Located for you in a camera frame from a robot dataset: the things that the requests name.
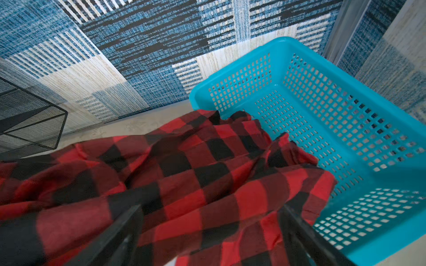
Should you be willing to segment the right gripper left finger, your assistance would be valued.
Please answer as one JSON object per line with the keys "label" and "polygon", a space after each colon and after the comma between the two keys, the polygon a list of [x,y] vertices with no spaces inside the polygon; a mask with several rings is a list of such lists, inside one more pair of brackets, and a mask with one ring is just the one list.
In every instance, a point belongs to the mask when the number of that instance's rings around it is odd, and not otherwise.
{"label": "right gripper left finger", "polygon": [[68,266],[132,266],[142,230],[144,215],[140,205],[121,214],[112,225],[91,242]]}

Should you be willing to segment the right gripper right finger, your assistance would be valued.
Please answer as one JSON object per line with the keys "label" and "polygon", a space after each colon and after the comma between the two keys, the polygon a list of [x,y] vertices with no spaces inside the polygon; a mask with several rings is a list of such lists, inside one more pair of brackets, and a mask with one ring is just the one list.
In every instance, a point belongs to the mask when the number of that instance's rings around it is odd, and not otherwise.
{"label": "right gripper right finger", "polygon": [[279,226],[291,266],[354,265],[286,205],[279,210]]}

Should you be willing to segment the red black plaid shirt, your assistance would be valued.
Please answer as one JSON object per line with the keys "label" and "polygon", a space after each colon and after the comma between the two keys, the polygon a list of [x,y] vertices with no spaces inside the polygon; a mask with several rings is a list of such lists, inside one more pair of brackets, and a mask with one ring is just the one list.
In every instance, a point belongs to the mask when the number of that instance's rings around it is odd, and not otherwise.
{"label": "red black plaid shirt", "polygon": [[183,115],[1,163],[1,264],[60,266],[140,206],[142,266],[286,266],[278,211],[312,225],[335,187],[317,158],[239,111]]}

